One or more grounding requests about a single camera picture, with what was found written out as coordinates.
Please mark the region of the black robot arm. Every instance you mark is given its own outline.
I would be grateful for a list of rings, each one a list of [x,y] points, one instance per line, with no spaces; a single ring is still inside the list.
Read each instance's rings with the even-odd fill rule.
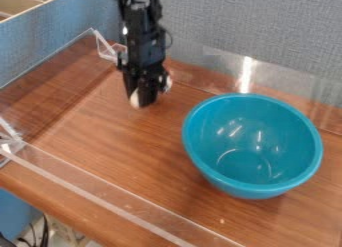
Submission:
[[[123,72],[124,87],[131,106],[150,106],[158,93],[166,93],[172,80],[163,63],[166,34],[160,25],[160,0],[118,0],[122,34],[127,51],[118,54],[118,69]]]

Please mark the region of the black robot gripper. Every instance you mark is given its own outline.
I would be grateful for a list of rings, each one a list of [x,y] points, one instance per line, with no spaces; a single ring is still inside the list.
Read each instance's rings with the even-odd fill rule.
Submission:
[[[142,106],[150,106],[158,97],[160,76],[170,76],[163,67],[166,59],[166,31],[138,32],[130,30],[124,35],[127,52],[120,55],[122,71],[127,96],[131,101],[139,100],[139,78],[156,76],[156,79],[144,79],[140,86]]]

